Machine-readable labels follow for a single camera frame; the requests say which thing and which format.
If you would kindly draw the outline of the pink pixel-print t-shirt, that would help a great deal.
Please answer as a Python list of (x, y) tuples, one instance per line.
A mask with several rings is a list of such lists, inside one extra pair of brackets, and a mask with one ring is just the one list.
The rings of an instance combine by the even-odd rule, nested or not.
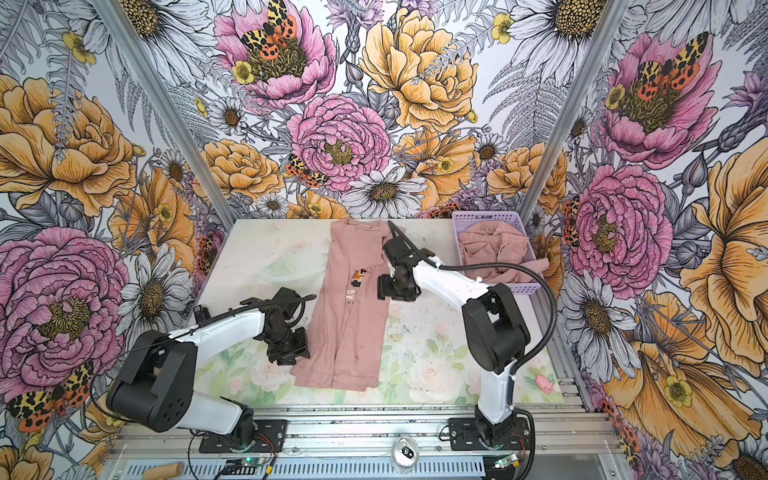
[(338, 220), (323, 284), (308, 325), (310, 357), (291, 369), (294, 385), (365, 391), (379, 383), (389, 302), (378, 298), (378, 279), (390, 272), (384, 221)]

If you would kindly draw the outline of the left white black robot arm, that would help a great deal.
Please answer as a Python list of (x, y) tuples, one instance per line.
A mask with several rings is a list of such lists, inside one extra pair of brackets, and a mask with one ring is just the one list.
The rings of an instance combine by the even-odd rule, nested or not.
[(270, 299), (251, 297), (217, 315), (198, 305), (192, 325), (142, 333), (107, 393), (107, 408), (157, 433), (196, 430), (230, 449), (248, 449), (259, 439), (252, 408), (198, 391), (196, 371), (245, 340), (264, 343), (268, 361), (277, 366), (309, 358), (307, 331), (299, 322), (316, 298), (282, 287)]

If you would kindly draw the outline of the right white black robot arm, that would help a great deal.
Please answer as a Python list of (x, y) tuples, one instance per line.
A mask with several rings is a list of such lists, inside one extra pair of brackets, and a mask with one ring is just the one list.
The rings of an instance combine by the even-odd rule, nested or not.
[(379, 277), (379, 299), (413, 302), (427, 289), (461, 311), (469, 353), (482, 369), (476, 429), (486, 446), (500, 447), (515, 425), (512, 369), (531, 341), (515, 295), (504, 284), (444, 270), (403, 236), (387, 241), (383, 252), (393, 272)]

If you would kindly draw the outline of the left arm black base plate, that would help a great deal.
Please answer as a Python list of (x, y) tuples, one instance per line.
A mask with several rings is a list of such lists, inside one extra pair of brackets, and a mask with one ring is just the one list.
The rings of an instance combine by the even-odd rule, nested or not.
[(280, 453), (286, 440), (288, 422), (279, 419), (253, 420), (237, 426), (230, 434), (203, 434), (199, 452), (224, 453)]

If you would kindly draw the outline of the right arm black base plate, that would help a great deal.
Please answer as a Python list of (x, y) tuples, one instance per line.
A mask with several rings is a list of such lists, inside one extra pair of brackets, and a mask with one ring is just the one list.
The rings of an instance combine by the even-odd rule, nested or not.
[(535, 447), (534, 429), (527, 417), (513, 413), (501, 423), (480, 418), (450, 418), (448, 435), (453, 451), (510, 450), (526, 452)]

